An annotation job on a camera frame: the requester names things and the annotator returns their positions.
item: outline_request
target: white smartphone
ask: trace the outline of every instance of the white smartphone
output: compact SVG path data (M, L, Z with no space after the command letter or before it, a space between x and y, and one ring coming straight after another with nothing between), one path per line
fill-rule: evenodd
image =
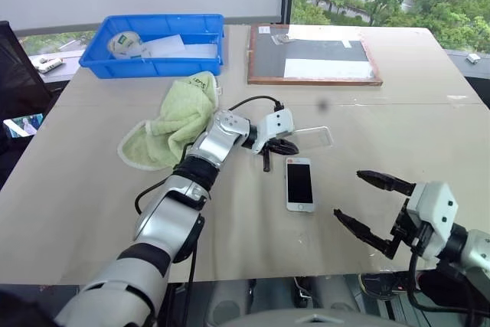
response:
M315 210L310 165L309 159L286 158L286 208L290 211Z

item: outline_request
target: black chair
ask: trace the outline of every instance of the black chair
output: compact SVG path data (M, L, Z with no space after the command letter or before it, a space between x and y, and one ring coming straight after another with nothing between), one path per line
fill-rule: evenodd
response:
M10 139L3 121L39 113L46 117L58 96L46 87L9 23L0 21L0 188L32 138Z

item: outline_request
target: table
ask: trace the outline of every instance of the table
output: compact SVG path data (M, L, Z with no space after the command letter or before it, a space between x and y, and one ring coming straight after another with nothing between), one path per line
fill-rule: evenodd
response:
M447 181L457 222L490 231L490 114L427 30L362 28L382 87L247 85L249 32L225 30L220 105L273 95L297 128L328 126L333 146L302 153L320 198L314 214L286 210L282 156L264 173L261 156L231 154L203 210L197 281L407 269L406 247L387 260L332 215L341 208L388 236L403 196L357 179L361 168ZM99 80L79 69L0 192L0 283L86 283L129 246L134 197L170 171L130 168L116 147L156 116L173 79ZM237 113L257 121L271 109L258 100ZM189 267L174 265L170 281L186 280Z

